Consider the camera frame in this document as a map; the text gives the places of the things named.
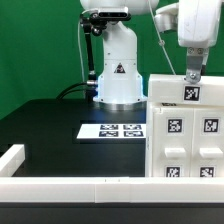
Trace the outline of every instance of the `white block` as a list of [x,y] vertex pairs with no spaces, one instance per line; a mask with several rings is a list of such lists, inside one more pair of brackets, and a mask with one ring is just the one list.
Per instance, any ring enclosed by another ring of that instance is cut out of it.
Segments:
[[25,160],[24,145],[13,145],[0,158],[0,177],[11,177]]
[[190,84],[179,75],[151,75],[149,79],[150,102],[224,106],[224,77],[201,77]]
[[131,203],[216,203],[224,200],[223,178],[144,178],[131,181]]
[[165,155],[167,158],[185,158],[187,157],[184,148],[165,148]]
[[203,159],[223,158],[223,152],[220,148],[200,148],[199,153]]
[[189,177],[193,107],[148,104],[146,176]]
[[224,177],[224,107],[196,107],[193,129],[191,176]]
[[0,178],[0,202],[95,202],[95,178]]

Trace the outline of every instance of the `black cable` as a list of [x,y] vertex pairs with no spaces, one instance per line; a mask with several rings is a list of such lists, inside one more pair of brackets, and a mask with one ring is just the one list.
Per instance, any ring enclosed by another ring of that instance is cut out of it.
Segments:
[[66,88],[65,90],[63,90],[57,97],[56,99],[60,99],[61,96],[63,96],[66,92],[68,92],[69,90],[73,89],[73,88],[76,88],[78,86],[85,86],[87,85],[86,82],[81,82],[81,83],[76,83],[76,84],[73,84],[71,86],[69,86],[68,88]]
[[63,95],[61,95],[61,97],[59,98],[59,100],[62,100],[65,96],[67,96],[70,93],[81,92],[81,91],[88,91],[88,89],[75,89],[75,90],[70,90],[70,91],[64,93]]
[[92,42],[91,42],[91,34],[90,33],[85,33],[85,38],[86,38],[86,47],[87,47],[87,55],[88,55],[88,65],[89,65],[89,71],[94,72],[94,60],[93,60],[93,50],[92,50]]

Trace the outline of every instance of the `black table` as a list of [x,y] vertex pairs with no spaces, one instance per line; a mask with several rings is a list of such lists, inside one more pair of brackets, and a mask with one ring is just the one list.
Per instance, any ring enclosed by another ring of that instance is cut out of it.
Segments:
[[[82,124],[145,123],[84,100],[33,100],[0,121],[0,154],[25,144],[14,177],[143,177],[144,139],[76,139]],[[1,223],[223,223],[223,204],[0,203]]]

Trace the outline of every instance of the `white panel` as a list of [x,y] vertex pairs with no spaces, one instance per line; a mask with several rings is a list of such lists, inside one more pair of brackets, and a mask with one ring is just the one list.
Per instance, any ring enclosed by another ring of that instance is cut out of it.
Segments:
[[224,203],[224,178],[0,178],[0,202]]
[[152,141],[152,176],[189,176],[193,108],[152,103],[151,111],[148,113],[151,113],[153,120],[153,126],[150,127],[149,124]]
[[158,103],[224,106],[224,77],[201,77],[198,84],[190,84],[185,76],[151,75],[149,101]]
[[224,108],[195,108],[193,177],[224,177]]

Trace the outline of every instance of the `cable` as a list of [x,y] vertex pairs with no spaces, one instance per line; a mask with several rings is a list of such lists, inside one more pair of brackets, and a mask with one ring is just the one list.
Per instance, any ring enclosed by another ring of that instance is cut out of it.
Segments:
[[[97,8],[85,10],[82,12],[82,14],[85,14],[87,12],[91,11],[97,11]],[[82,81],[85,82],[85,69],[84,69],[84,62],[83,62],[83,54],[82,54],[82,47],[81,47],[81,38],[80,38],[80,23],[78,22],[78,48],[79,48],[79,57],[80,57],[80,64],[81,64],[81,74],[82,74]]]
[[81,83],[76,83],[76,84],[74,84],[74,85],[71,85],[71,86],[69,86],[68,88],[66,88],[65,90],[63,90],[63,91],[56,97],[56,99],[60,99],[61,96],[63,96],[64,94],[66,94],[68,91],[70,91],[70,90],[73,89],[73,88],[76,88],[76,87],[78,87],[78,86],[85,86],[85,85],[87,85],[86,82],[81,82]]
[[169,63],[170,69],[172,70],[173,74],[176,75],[176,72],[175,72],[175,70],[174,70],[174,68],[173,68],[173,65],[172,65],[172,63],[171,63],[171,61],[170,61],[170,58],[169,58],[169,56],[168,56],[168,54],[167,54],[167,51],[166,51],[166,49],[165,49],[165,41],[162,40],[162,38],[161,38],[161,36],[160,36],[160,33],[159,33],[159,31],[158,31],[158,28],[157,28],[157,26],[156,26],[156,22],[155,22],[155,18],[154,18],[154,14],[153,14],[153,11],[152,11],[152,6],[151,6],[151,2],[150,2],[150,0],[148,0],[148,5],[149,5],[150,13],[151,13],[151,16],[152,16],[152,21],[153,21],[153,23],[154,23],[154,26],[155,26],[155,29],[156,29],[156,32],[157,32],[157,35],[158,35],[158,38],[159,38],[159,45],[160,45],[160,46],[162,47],[162,49],[163,49],[163,52],[164,52],[164,54],[165,54],[165,56],[166,56],[166,59],[167,59],[167,61],[168,61],[168,63]]
[[82,81],[85,82],[85,70],[84,70],[83,55],[82,55],[82,48],[81,48],[80,23],[79,22],[78,22],[78,47],[79,47],[79,57],[80,57],[81,72],[82,72]]

